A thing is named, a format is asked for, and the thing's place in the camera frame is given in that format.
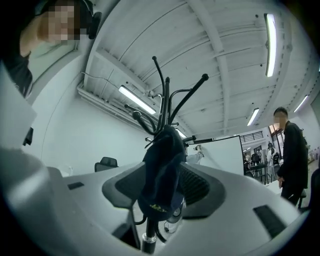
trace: whiteboard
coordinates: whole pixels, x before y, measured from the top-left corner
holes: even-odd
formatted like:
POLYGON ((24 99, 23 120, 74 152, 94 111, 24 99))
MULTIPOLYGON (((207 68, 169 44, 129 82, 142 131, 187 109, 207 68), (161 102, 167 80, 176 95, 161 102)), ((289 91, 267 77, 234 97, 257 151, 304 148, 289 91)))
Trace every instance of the whiteboard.
MULTIPOLYGON (((197 144, 189 145, 188 155, 197 153, 194 150, 196 146, 197 144)), ((244 175, 243 151, 239 136, 201 143, 201 147, 204 157, 200 165, 244 175)))

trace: black jacket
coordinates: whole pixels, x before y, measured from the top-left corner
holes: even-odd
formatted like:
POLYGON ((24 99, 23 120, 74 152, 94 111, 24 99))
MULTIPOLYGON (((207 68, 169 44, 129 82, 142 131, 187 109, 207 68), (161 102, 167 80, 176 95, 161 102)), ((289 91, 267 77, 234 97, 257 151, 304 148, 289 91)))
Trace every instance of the black jacket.
POLYGON ((288 121, 284 129, 283 164, 277 172, 286 186, 308 185, 308 151, 299 127, 288 121))

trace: dark fabric cover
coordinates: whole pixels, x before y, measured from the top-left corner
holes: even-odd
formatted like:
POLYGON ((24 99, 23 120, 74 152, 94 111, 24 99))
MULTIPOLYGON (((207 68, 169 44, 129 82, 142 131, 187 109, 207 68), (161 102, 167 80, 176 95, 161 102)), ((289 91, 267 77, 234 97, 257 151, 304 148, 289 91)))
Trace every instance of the dark fabric cover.
POLYGON ((184 198, 179 184, 179 165, 185 161, 185 147, 175 128, 170 125, 164 127, 143 161, 145 185, 138 198, 139 207, 154 221, 167 220, 184 198))

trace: metal pole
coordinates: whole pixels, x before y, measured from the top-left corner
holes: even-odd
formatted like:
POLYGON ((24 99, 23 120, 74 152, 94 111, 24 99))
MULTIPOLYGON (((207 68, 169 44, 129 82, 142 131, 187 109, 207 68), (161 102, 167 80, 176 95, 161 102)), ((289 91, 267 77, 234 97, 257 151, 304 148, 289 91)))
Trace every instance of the metal pole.
POLYGON ((142 235, 142 251, 148 254, 153 254, 156 248, 156 229, 158 222, 151 219, 146 221, 146 232, 142 235))

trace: ceiling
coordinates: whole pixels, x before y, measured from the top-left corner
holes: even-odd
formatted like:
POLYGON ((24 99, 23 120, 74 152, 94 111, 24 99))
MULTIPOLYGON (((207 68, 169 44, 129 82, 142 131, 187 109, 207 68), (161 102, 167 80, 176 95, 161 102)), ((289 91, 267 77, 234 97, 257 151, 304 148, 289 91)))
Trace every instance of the ceiling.
MULTIPOLYGON (((209 75, 175 119, 184 134, 197 139, 270 125, 277 107, 293 112, 320 88, 316 50, 298 21, 270 0, 120 0, 101 26, 86 66, 88 74, 104 79, 85 76, 81 89, 96 106, 132 125, 123 106, 137 106, 118 88, 125 85, 158 111, 160 98, 147 97, 162 93, 152 56, 170 77, 171 93, 209 75), (266 77, 264 13, 274 14, 276 22, 272 77, 266 77), (247 127, 255 108, 260 112, 247 127)), ((184 95, 174 96, 173 108, 184 95)))

